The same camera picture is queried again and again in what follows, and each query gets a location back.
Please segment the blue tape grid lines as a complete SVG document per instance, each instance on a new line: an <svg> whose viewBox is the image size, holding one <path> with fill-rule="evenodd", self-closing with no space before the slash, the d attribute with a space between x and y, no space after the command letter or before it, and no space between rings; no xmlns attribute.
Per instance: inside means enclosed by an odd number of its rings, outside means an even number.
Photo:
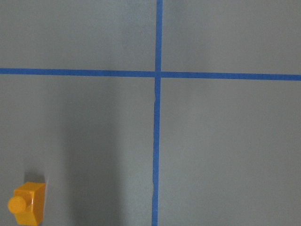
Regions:
<svg viewBox="0 0 301 226"><path fill-rule="evenodd" d="M0 223L298 226L298 0L3 0Z"/></svg>

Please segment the orange toy block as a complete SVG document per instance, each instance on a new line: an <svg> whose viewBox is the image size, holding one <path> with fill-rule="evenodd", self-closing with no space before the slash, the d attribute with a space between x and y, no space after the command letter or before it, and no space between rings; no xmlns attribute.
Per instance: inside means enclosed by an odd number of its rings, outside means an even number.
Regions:
<svg viewBox="0 0 301 226"><path fill-rule="evenodd" d="M45 183L26 182L14 190L8 210L21 226L38 226L43 221Z"/></svg>

